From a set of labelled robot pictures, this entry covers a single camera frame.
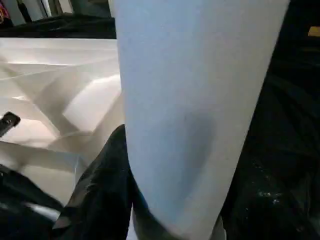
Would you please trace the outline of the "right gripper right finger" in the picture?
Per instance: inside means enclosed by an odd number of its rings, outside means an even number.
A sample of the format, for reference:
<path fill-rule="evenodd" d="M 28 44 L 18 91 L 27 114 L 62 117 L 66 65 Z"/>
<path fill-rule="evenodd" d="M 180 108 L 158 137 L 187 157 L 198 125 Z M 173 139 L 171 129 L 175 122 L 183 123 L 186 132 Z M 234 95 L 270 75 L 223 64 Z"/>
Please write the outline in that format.
<path fill-rule="evenodd" d="M 301 222 L 287 191 L 253 155 L 242 152 L 224 202 L 229 240 L 298 240 Z"/>

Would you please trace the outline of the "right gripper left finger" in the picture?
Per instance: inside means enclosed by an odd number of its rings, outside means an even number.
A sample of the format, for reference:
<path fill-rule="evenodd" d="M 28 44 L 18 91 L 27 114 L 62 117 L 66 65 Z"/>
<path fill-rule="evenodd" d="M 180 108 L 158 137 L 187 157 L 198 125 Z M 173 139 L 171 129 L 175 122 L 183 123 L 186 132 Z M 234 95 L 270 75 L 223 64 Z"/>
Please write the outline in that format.
<path fill-rule="evenodd" d="M 132 209 L 125 126 L 118 126 L 78 180 L 52 228 L 54 240 L 125 240 Z"/>

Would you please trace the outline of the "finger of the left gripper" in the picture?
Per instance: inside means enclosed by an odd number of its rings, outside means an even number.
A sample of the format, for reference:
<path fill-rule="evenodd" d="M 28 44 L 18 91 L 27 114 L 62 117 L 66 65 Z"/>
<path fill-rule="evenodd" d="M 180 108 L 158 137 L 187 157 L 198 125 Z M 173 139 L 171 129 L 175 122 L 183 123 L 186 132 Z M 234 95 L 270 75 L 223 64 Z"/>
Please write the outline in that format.
<path fill-rule="evenodd" d="M 21 121 L 21 118 L 12 113 L 6 112 L 0 119 L 0 137 L 2 138 L 8 131 L 16 127 Z"/>

